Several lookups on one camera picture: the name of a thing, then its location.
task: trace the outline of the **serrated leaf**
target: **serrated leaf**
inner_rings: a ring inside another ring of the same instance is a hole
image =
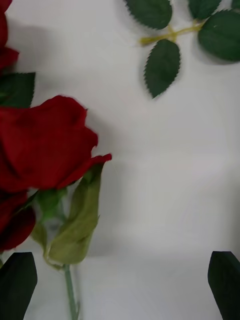
[[[171,85],[179,68],[179,47],[166,39],[158,41],[147,59],[144,71],[145,83],[153,98]]]
[[[240,61],[240,14],[223,10],[212,15],[198,33],[201,46],[227,61]]]
[[[71,203],[70,215],[52,241],[48,256],[62,264],[78,264],[88,251],[98,224],[99,191],[103,164],[94,165],[81,179]]]
[[[153,28],[165,28],[173,14],[169,0],[126,0],[129,12],[141,24]]]
[[[24,319],[37,282],[33,254],[12,254],[0,269],[1,320]]]
[[[35,224],[31,232],[31,237],[42,247],[43,252],[45,252],[47,248],[47,230],[43,224],[40,222]]]
[[[194,19],[204,20],[218,8],[221,0],[188,0],[188,6]]]
[[[12,73],[0,77],[0,106],[29,108],[35,87],[35,72]]]
[[[59,202],[66,192],[66,188],[38,191],[36,200],[39,203],[42,212],[41,222],[51,219],[58,214]]]
[[[231,7],[232,9],[240,9],[240,0],[232,0]]]

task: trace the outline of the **white surface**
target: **white surface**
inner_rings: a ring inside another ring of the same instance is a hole
[[[173,27],[189,26],[187,2],[174,3]],[[142,81],[151,47],[137,45],[148,32],[123,0],[15,0],[8,16],[18,70],[37,71],[34,105],[76,97],[98,152],[113,155],[79,267],[84,320],[220,320],[207,271],[213,250],[240,258],[240,64],[220,65],[183,35],[180,74],[151,100]],[[67,320],[64,279],[35,250],[25,319]]]

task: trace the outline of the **green leaf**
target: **green leaf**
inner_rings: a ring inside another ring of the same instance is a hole
[[[188,0],[188,6],[194,19],[204,20],[214,13],[221,0]]]
[[[179,47],[166,39],[158,41],[148,57],[144,71],[145,83],[153,98],[170,86],[179,68]]]
[[[232,9],[240,9],[240,0],[232,0],[231,7]]]
[[[98,224],[102,170],[103,164],[96,164],[81,179],[72,197],[70,215],[50,245],[51,259],[71,265],[85,258]]]
[[[34,229],[31,232],[31,237],[36,241],[43,249],[43,252],[47,249],[47,230],[43,224],[36,223]]]
[[[169,24],[173,14],[169,0],[126,0],[126,6],[139,23],[158,30]]]
[[[35,72],[12,73],[0,77],[0,106],[29,108],[35,87]]]
[[[36,200],[39,203],[40,209],[42,211],[41,222],[44,222],[58,215],[59,202],[66,193],[66,188],[38,191],[36,195]]]
[[[240,319],[240,262],[230,251],[213,251],[207,279],[223,320]]]
[[[1,320],[24,319],[37,282],[33,254],[12,254],[0,269]]]
[[[240,14],[223,10],[212,15],[198,33],[201,46],[212,55],[240,60]]]

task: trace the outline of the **artificial rose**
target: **artificial rose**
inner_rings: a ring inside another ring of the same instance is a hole
[[[98,136],[85,126],[87,110],[56,96],[42,105],[0,108],[0,189],[10,193],[63,188],[111,155],[92,157]]]
[[[5,46],[8,41],[8,24],[1,6],[5,6],[4,8],[7,8],[7,1],[0,0],[0,70],[11,66],[17,61],[19,56],[17,51]]]
[[[0,252],[20,245],[32,232],[33,209],[28,207],[18,212],[26,200],[26,191],[9,194],[0,190]]]
[[[0,9],[5,12],[9,8],[12,0],[0,0]]]

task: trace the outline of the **artificial flower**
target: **artificial flower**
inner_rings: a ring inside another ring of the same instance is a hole
[[[12,0],[0,0],[0,8],[3,12],[7,11]]]
[[[11,66],[19,56],[17,51],[5,46],[8,41],[8,24],[2,7],[7,8],[7,1],[0,0],[0,70]]]
[[[0,252],[20,245],[32,232],[33,209],[28,207],[18,212],[26,200],[26,191],[9,194],[0,190]]]
[[[63,188],[97,163],[92,157],[98,136],[85,126],[87,110],[70,97],[56,96],[42,105],[0,108],[0,189]]]

